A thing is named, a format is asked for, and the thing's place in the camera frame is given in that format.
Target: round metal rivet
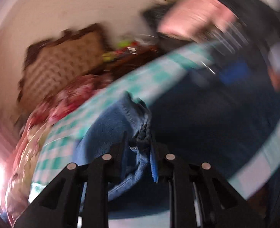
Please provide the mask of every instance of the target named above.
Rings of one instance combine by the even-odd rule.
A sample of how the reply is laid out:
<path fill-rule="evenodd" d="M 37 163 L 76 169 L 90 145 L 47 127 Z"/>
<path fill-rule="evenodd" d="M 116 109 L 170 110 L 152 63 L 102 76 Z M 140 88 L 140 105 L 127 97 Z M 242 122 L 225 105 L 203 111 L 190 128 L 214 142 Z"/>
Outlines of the round metal rivet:
<path fill-rule="evenodd" d="M 202 163 L 201 164 L 201 167 L 205 170 L 209 170 L 211 169 L 211 165 L 209 163 Z"/>
<path fill-rule="evenodd" d="M 104 154 L 102 156 L 102 159 L 104 159 L 104 160 L 110 160 L 111 158 L 112 158 L 112 156 L 110 154 Z"/>
<path fill-rule="evenodd" d="M 76 167 L 77 167 L 77 165 L 75 163 L 70 163 L 67 165 L 68 170 L 74 170 Z"/>
<path fill-rule="evenodd" d="M 167 155 L 165 156 L 165 158 L 166 158 L 167 160 L 174 160 L 176 157 L 175 157 L 174 154 L 167 154 Z"/>

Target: black object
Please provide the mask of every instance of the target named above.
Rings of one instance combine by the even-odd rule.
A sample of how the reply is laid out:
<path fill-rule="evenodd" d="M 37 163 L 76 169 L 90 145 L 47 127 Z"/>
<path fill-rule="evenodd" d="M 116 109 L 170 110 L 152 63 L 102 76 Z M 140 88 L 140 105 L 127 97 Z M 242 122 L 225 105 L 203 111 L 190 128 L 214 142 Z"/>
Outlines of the black object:
<path fill-rule="evenodd" d="M 169 182 L 170 227 L 197 227 L 195 198 L 200 203 L 202 227 L 264 227 L 263 220 L 213 167 L 209 169 L 209 164 L 206 169 L 187 164 L 158 143 L 152 150 L 159 181 Z M 122 152 L 120 143 L 91 164 L 68 164 L 21 214 L 14 228 L 77 227 L 85 182 L 82 227 L 107 228 L 107 184 L 120 181 Z"/>

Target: blue denim fabric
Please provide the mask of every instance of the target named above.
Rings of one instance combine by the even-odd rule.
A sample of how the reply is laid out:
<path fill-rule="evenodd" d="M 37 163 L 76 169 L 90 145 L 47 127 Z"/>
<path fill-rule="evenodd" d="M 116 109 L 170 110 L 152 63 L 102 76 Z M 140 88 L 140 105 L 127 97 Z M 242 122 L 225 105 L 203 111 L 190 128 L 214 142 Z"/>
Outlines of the blue denim fabric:
<path fill-rule="evenodd" d="M 134 186 L 150 165 L 150 121 L 151 113 L 145 103 L 142 100 L 135 103 L 125 93 L 98 117 L 75 148 L 73 162 L 89 164 L 107 153 L 111 145 L 121 142 L 124 131 L 127 132 L 127 148 L 122 157 L 124 180 L 109 190 L 109 201 Z"/>

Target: beige wall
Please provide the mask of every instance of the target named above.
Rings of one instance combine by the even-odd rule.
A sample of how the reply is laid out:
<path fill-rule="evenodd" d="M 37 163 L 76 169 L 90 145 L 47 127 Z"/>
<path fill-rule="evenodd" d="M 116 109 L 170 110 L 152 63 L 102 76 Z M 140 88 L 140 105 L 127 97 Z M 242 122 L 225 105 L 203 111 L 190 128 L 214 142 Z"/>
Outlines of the beige wall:
<path fill-rule="evenodd" d="M 126 32 L 147 32 L 139 11 L 152 0 L 19 0 L 0 34 L 0 103 L 10 116 L 27 47 L 67 28 L 104 22 L 112 42 Z"/>

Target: pink object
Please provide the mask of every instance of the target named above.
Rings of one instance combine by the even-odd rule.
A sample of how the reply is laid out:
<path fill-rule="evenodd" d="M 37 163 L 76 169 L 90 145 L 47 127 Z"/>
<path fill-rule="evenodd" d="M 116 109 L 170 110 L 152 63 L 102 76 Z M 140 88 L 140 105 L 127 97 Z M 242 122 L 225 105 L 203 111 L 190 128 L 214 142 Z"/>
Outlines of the pink object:
<path fill-rule="evenodd" d="M 164 16 L 158 31 L 190 40 L 211 23 L 224 30 L 235 18 L 234 13 L 217 0 L 183 0 Z"/>

